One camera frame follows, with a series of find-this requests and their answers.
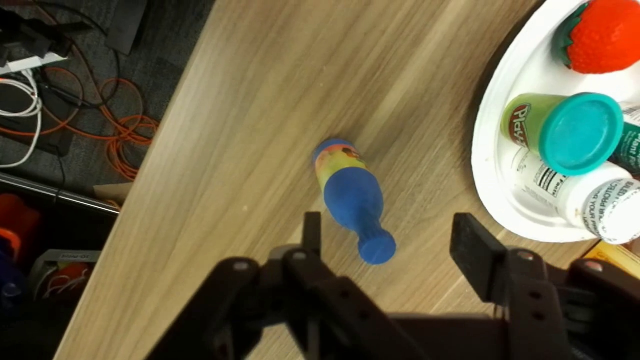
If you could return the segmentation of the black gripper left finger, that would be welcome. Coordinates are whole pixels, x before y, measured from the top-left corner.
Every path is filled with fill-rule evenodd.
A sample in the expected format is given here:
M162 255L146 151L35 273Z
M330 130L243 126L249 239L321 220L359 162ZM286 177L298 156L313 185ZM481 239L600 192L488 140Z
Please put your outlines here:
M321 215L319 213L304 215L302 248L316 256L321 255Z

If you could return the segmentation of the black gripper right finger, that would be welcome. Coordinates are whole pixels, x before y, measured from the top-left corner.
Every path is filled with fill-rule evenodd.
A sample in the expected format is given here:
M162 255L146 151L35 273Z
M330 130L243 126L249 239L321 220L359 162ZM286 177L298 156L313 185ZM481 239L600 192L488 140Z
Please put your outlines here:
M501 300L506 247L473 215L454 215L450 256L481 302Z

